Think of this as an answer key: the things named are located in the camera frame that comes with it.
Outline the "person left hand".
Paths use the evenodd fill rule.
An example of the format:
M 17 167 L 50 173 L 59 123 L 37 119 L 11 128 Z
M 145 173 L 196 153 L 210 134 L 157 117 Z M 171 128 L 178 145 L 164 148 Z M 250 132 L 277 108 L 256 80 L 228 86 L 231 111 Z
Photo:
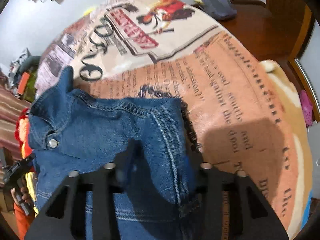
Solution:
M 25 203 L 27 203 L 28 205 L 33 206 L 33 205 L 34 205 L 34 202 L 33 202 L 32 198 L 31 198 L 31 195 L 29 194 L 28 188 L 27 188 L 26 186 L 23 186 L 23 187 L 20 188 L 20 192 L 21 192 L 21 194 L 22 194 L 22 196 L 21 196 L 22 200 L 23 200 Z M 12 195 L 12 197 L 13 197 L 13 200 L 14 200 L 14 202 L 15 202 L 15 205 L 16 205 L 16 206 L 20 206 L 20 202 L 19 202 L 18 199 L 17 199 L 17 193 L 16 193 L 15 188 L 12 188 L 12 189 L 10 190 L 10 193 L 11 193 L 11 195 Z

